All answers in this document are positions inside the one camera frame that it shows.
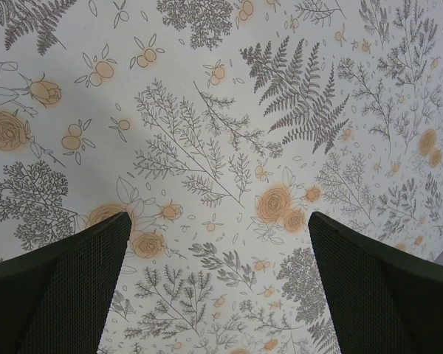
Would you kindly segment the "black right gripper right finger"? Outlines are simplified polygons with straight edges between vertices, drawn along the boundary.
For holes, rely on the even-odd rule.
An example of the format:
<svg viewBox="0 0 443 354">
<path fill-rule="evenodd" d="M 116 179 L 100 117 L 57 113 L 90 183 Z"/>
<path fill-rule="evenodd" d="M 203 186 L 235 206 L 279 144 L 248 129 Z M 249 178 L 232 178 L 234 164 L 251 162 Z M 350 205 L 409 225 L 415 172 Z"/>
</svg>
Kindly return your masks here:
<svg viewBox="0 0 443 354">
<path fill-rule="evenodd" d="M 443 265 L 321 212 L 308 227 L 342 353 L 443 353 Z"/>
</svg>

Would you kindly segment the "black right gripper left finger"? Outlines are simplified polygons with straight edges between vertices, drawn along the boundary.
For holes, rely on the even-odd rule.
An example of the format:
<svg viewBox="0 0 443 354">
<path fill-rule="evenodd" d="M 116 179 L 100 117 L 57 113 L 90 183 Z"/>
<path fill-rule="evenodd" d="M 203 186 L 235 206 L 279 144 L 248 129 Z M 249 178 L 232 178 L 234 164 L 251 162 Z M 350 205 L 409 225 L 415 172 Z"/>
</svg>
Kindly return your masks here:
<svg viewBox="0 0 443 354">
<path fill-rule="evenodd" d="M 0 262 L 0 353 L 96 353 L 131 227 L 119 212 Z"/>
</svg>

